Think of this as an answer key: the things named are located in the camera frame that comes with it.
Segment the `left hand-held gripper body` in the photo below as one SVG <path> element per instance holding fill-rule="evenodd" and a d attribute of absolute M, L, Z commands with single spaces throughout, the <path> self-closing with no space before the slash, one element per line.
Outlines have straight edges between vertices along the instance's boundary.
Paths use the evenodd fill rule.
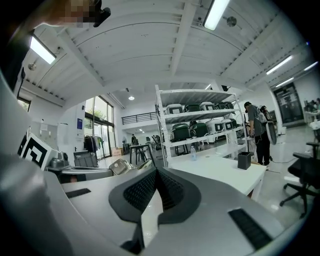
<path fill-rule="evenodd" d="M 25 137 L 18 150 L 18 155 L 25 160 L 35 163 L 42 171 L 53 169 L 53 160 L 58 158 L 58 151 L 42 141 L 35 134 Z"/>

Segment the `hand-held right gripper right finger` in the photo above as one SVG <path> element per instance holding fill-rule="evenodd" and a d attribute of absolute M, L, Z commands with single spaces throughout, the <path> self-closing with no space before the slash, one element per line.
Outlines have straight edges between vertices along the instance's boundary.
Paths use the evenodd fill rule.
<path fill-rule="evenodd" d="M 232 186 L 176 169 L 174 175 L 192 182 L 201 193 L 197 210 L 184 222 L 160 225 L 144 250 L 146 256 L 247 256 L 255 252 L 229 211 L 243 209 L 271 239 L 284 227 L 263 206 Z"/>

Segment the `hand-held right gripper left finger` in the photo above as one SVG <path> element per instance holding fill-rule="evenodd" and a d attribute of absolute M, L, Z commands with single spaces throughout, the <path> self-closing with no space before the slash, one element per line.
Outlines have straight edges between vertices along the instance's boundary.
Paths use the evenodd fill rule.
<path fill-rule="evenodd" d="M 118 217 L 110 206 L 109 193 L 117 185 L 140 173 L 140 170 L 131 170 L 118 176 L 62 185 L 65 193 L 88 189 L 88 193 L 69 199 L 73 206 L 100 235 L 136 255 L 150 244 L 158 232 L 159 192 L 155 190 L 151 193 L 152 197 L 147 200 L 139 224 L 123 221 Z"/>

